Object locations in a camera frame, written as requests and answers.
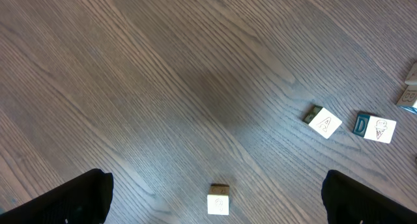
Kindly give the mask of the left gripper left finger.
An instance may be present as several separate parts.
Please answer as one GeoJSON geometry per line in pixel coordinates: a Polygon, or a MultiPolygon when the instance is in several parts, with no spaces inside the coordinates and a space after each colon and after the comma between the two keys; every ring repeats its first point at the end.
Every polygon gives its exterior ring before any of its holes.
{"type": "Polygon", "coordinates": [[[113,198],[113,175],[86,173],[1,214],[7,223],[104,223],[113,198]]]}

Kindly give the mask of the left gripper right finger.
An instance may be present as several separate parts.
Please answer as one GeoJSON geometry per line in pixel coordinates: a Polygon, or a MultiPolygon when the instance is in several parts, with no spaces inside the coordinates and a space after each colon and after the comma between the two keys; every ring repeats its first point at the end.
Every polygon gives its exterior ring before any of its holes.
{"type": "Polygon", "coordinates": [[[416,212],[337,170],[327,173],[321,197],[329,224],[416,223],[416,212]]]}

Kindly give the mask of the wooden block text top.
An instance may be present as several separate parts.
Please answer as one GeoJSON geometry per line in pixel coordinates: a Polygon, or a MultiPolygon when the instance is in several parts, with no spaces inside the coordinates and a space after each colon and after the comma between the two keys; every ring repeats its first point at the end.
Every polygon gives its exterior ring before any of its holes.
{"type": "Polygon", "coordinates": [[[381,143],[391,143],[397,122],[368,114],[358,114],[352,130],[364,139],[381,143]]]}

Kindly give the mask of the wooden block pencil picture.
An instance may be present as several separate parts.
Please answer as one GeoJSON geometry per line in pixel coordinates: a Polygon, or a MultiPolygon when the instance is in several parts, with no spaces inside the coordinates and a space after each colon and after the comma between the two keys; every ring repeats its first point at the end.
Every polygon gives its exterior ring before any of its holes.
{"type": "Polygon", "coordinates": [[[416,106],[417,90],[416,85],[408,85],[400,99],[396,103],[396,106],[409,111],[413,114],[417,112],[416,106]]]}

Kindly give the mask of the wooden block red picture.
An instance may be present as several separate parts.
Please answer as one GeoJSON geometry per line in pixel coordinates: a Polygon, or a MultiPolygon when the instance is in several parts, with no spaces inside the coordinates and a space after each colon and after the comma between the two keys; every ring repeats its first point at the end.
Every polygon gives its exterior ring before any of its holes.
{"type": "Polygon", "coordinates": [[[212,184],[207,195],[207,212],[210,215],[229,215],[229,185],[212,184]]]}

